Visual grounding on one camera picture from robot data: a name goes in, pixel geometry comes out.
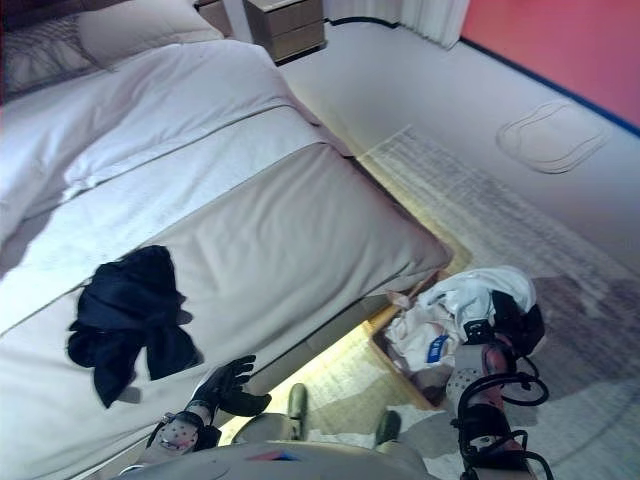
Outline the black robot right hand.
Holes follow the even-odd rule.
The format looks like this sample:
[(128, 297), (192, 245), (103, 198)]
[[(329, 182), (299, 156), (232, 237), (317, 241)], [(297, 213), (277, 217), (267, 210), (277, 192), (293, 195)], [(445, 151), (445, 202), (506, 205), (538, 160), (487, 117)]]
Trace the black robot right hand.
[(493, 291), (494, 331), (511, 343), (517, 357), (531, 355), (545, 335), (541, 311), (534, 304), (524, 312), (514, 298), (504, 292)]

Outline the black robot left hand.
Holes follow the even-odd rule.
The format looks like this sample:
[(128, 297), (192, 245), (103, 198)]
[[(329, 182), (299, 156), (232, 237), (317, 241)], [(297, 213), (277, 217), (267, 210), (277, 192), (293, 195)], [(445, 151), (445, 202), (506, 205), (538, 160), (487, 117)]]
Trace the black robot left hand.
[(271, 402), (271, 396), (244, 391), (244, 386), (251, 378), (250, 372), (255, 360), (255, 355), (246, 355), (212, 371), (198, 384), (187, 407), (203, 407), (211, 417), (218, 410), (242, 417), (263, 413)]

